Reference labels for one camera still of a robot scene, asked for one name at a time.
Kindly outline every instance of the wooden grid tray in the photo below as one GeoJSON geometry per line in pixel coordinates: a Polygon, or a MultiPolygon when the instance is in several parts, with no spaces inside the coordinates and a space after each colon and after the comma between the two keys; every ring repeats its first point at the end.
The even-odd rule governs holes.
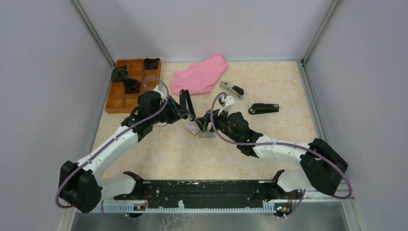
{"type": "MultiPolygon", "coordinates": [[[[125,88],[123,83],[113,83],[109,88],[108,99],[106,100],[105,111],[110,114],[115,113],[130,113],[133,108],[138,106],[138,98],[141,94],[146,92],[146,89],[143,87],[143,81],[146,77],[157,77],[160,78],[160,72],[162,68],[161,61],[159,66],[155,70],[143,70],[143,61],[144,59],[128,59],[128,60],[118,60],[116,62],[115,68],[121,66],[128,66],[127,78],[136,79],[141,82],[140,84],[140,93],[139,94],[125,94],[125,88]]],[[[159,81],[150,79],[146,82],[146,85],[149,89],[154,88],[159,81]]]]}

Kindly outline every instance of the beige tabletop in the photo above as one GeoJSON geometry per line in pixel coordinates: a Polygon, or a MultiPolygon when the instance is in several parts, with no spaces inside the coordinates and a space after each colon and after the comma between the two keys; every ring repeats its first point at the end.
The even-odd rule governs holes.
{"type": "MultiPolygon", "coordinates": [[[[186,70],[190,64],[163,63],[161,79],[170,87],[174,71],[186,70]]],[[[211,93],[191,97],[197,117],[203,116],[214,97],[222,92],[218,86],[222,80],[244,89],[245,99],[235,100],[230,113],[242,112],[254,131],[285,141],[312,142],[316,137],[296,62],[229,62],[211,93]],[[278,103],[280,111],[249,115],[248,108],[253,103],[278,103]]],[[[104,111],[94,149],[109,138],[127,116],[104,111]]],[[[272,159],[245,156],[219,137],[193,136],[184,128],[188,122],[180,120],[154,128],[111,165],[104,177],[132,171],[150,180],[255,180],[271,179],[280,169],[296,168],[272,159]]]]}

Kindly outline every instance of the pink towel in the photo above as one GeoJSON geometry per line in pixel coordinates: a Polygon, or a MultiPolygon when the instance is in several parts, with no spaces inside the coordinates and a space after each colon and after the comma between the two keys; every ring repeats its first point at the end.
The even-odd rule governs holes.
{"type": "Polygon", "coordinates": [[[202,62],[191,64],[188,70],[176,71],[171,79],[171,92],[178,95],[181,89],[190,95],[204,95],[213,90],[213,85],[227,69],[228,64],[220,54],[202,62]]]}

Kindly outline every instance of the purple cable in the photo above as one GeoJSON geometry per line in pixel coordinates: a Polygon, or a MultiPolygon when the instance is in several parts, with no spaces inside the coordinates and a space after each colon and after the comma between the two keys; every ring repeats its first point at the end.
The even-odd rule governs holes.
{"type": "Polygon", "coordinates": [[[305,193],[306,193],[306,189],[303,189],[302,194],[300,195],[300,199],[299,202],[296,204],[296,206],[294,207],[294,209],[286,216],[283,217],[279,217],[279,218],[286,218],[288,219],[290,216],[292,216],[294,214],[294,212],[299,208],[300,203],[303,201],[303,198],[305,197],[305,193]]]}
{"type": "Polygon", "coordinates": [[[214,111],[214,106],[216,105],[217,100],[219,99],[219,97],[221,97],[222,95],[226,96],[227,94],[225,92],[221,92],[220,94],[218,94],[214,101],[213,104],[211,105],[211,111],[210,111],[210,120],[211,120],[211,127],[214,130],[214,132],[225,142],[227,143],[231,143],[234,145],[244,145],[244,146],[254,146],[254,145],[283,145],[283,146],[289,146],[289,147],[293,147],[293,148],[299,148],[302,150],[305,150],[309,153],[312,153],[313,155],[315,155],[316,157],[322,159],[324,162],[328,163],[331,167],[333,167],[339,174],[340,176],[342,176],[342,178],[345,180],[347,186],[348,186],[348,195],[347,196],[336,196],[333,195],[332,197],[337,198],[337,199],[348,199],[353,195],[353,188],[351,187],[351,182],[349,180],[349,178],[330,160],[328,160],[327,158],[325,158],[324,156],[322,156],[321,154],[317,153],[314,150],[302,147],[300,145],[296,145],[296,144],[291,144],[291,143],[284,143],[284,142],[265,142],[265,143],[240,143],[240,142],[234,142],[234,141],[229,141],[226,138],[224,138],[216,129],[215,125],[214,125],[214,118],[213,118],[213,111],[214,111]]]}
{"type": "MultiPolygon", "coordinates": [[[[146,85],[146,80],[148,80],[148,79],[156,79],[156,80],[160,81],[160,83],[162,83],[162,84],[164,85],[164,87],[165,87],[165,89],[166,89],[166,92],[167,92],[167,96],[166,96],[166,100],[165,100],[163,106],[162,106],[156,113],[154,113],[153,115],[148,116],[148,117],[142,119],[141,121],[137,122],[136,124],[130,126],[130,127],[127,128],[126,130],[124,130],[124,131],[122,131],[121,133],[119,133],[119,134],[116,136],[116,139],[113,138],[113,139],[111,139],[109,142],[107,142],[102,148],[100,148],[93,156],[91,156],[91,157],[89,158],[89,162],[92,161],[93,159],[95,159],[103,150],[105,150],[110,144],[112,144],[115,140],[117,140],[117,138],[121,137],[123,134],[125,134],[125,133],[128,132],[129,130],[133,129],[133,128],[136,127],[137,125],[139,125],[139,124],[141,124],[141,123],[144,123],[145,121],[147,121],[147,120],[149,120],[149,119],[155,117],[156,115],[158,115],[159,113],[161,113],[161,112],[164,110],[164,108],[166,107],[166,105],[167,105],[167,103],[168,103],[168,98],[169,98],[169,96],[170,96],[168,87],[167,87],[166,84],[165,84],[163,81],[161,81],[159,78],[156,78],[156,77],[147,77],[147,78],[145,78],[145,80],[144,80],[144,82],[143,82],[143,85],[144,85],[144,87],[145,87],[147,90],[149,90],[149,89],[147,88],[147,85],[146,85]]],[[[55,196],[55,204],[57,204],[58,207],[60,207],[60,208],[71,208],[71,207],[72,207],[72,205],[62,205],[62,204],[60,203],[60,201],[59,201],[58,198],[60,197],[61,192],[62,192],[63,188],[66,186],[66,184],[68,183],[68,181],[69,181],[78,171],[80,171],[83,167],[85,167],[87,164],[88,164],[88,162],[85,162],[85,163],[83,163],[81,166],[79,166],[78,168],[76,168],[76,169],[63,181],[63,183],[61,184],[61,186],[58,188],[57,194],[56,194],[56,196],[55,196]]]]}
{"type": "Polygon", "coordinates": [[[104,202],[104,201],[101,201],[101,213],[102,213],[102,215],[103,215],[106,219],[108,219],[108,220],[110,220],[110,221],[113,221],[113,222],[122,222],[122,221],[124,221],[124,220],[129,219],[129,217],[125,217],[125,218],[122,218],[122,219],[114,219],[114,218],[108,217],[108,215],[107,215],[107,214],[104,212],[104,210],[103,210],[103,202],[104,202]]]}

